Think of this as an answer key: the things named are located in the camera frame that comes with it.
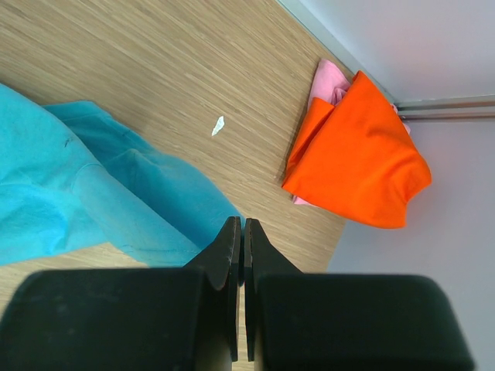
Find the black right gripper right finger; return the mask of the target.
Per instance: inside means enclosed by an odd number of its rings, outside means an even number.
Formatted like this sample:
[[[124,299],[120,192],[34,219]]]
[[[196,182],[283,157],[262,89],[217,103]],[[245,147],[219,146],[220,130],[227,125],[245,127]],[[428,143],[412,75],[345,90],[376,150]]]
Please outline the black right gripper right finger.
[[[257,370],[471,370],[444,291],[430,278],[310,274],[244,230],[247,357]]]

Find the teal t shirt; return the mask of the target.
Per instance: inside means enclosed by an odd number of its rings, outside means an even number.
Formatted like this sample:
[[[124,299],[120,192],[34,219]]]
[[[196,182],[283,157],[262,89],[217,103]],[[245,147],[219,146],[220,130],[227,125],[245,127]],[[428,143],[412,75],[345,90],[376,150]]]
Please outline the teal t shirt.
[[[111,243],[181,266],[237,210],[198,169],[87,101],[40,106],[1,88],[1,262]]]

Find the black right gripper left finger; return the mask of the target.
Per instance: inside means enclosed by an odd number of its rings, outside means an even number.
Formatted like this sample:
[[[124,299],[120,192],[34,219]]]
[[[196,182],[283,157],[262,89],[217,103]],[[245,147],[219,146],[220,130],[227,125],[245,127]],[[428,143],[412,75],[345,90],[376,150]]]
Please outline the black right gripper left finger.
[[[229,370],[241,221],[183,267],[39,271],[1,320],[3,370]]]

